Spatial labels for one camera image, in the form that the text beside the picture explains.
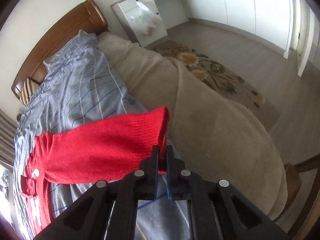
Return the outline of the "beige bed blanket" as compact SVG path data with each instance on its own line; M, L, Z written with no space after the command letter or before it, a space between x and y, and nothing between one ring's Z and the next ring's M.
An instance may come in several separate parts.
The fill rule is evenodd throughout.
M168 108L168 136L187 168L209 181L228 180L271 219L283 211L283 162L248 109L210 89L180 61L117 35L102 33L98 49L145 108Z

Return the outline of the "floral floor rug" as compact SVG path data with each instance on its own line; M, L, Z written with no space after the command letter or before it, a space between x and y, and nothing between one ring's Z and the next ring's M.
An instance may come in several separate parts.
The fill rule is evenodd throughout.
M276 124L280 112L258 90L221 63L185 45L168 40L148 47L164 57L181 61L185 67L212 90L224 98L244 105L267 131Z

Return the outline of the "red knit sweater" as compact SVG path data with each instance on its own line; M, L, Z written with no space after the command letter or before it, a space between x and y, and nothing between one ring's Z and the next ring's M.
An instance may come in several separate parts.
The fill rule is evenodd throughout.
M21 196L35 234L53 221L50 185L122 179L138 169L159 147L159 172L165 172L170 115L167 107L149 113L124 114L79 126L71 131L36 136L24 175Z

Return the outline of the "white desk with drawers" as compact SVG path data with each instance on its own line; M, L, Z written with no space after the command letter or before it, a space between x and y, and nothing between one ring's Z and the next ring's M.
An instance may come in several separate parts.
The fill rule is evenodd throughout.
M122 0L111 6L129 40L147 47L188 21L182 0Z

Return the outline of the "striped brown pillow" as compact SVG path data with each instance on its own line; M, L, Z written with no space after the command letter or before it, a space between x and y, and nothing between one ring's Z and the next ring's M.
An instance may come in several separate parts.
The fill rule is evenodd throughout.
M39 85L35 81L33 81L30 78L26 78L22 87L20 102L23 103L25 106L27 106L31 100L31 97L33 96L33 94L38 88L39 88Z

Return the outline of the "white wardrobe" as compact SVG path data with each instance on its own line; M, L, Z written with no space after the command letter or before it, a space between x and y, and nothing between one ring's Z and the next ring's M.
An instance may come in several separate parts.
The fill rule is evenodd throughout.
M195 17L233 27L276 46L287 59L293 32L293 0L199 0Z

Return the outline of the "wooden chair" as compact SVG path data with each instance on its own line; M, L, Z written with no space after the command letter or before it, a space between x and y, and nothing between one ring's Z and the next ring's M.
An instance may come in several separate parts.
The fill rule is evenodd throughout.
M319 154L296 165L284 165L287 183L287 202L274 220L277 222L295 201L302 186L301 173L316 170L308 198L293 226L288 231L292 239L319 239Z

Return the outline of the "blue plaid duvet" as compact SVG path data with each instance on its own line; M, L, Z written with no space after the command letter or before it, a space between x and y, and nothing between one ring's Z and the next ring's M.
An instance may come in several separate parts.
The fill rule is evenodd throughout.
M67 132L89 122L150 109L139 99L133 82L144 93L168 99L178 80L176 64L111 33L100 36L81 31L44 62L47 74L31 97L16 131L14 200L24 239L32 239L20 177L34 146L45 132Z

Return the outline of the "white plastic bag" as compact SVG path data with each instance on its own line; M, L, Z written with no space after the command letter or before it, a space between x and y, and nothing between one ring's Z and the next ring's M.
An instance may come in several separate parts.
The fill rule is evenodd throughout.
M159 26L161 19L140 0L136 0L136 4L138 5L137 11L130 16L132 28L141 34L151 36Z

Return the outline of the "wooden bed headboard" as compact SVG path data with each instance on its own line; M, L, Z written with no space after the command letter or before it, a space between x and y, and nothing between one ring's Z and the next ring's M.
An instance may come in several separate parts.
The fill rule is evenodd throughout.
M26 78L41 84L47 75L44 59L57 53L80 30L100 35L108 31L108 23L94 0L85 0L60 18L37 42L21 65L11 90L17 99Z

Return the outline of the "beige curtain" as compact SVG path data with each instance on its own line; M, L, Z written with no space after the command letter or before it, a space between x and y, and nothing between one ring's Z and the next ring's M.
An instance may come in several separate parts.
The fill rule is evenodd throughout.
M17 124L0 110L1 163L12 169L15 160L14 137Z

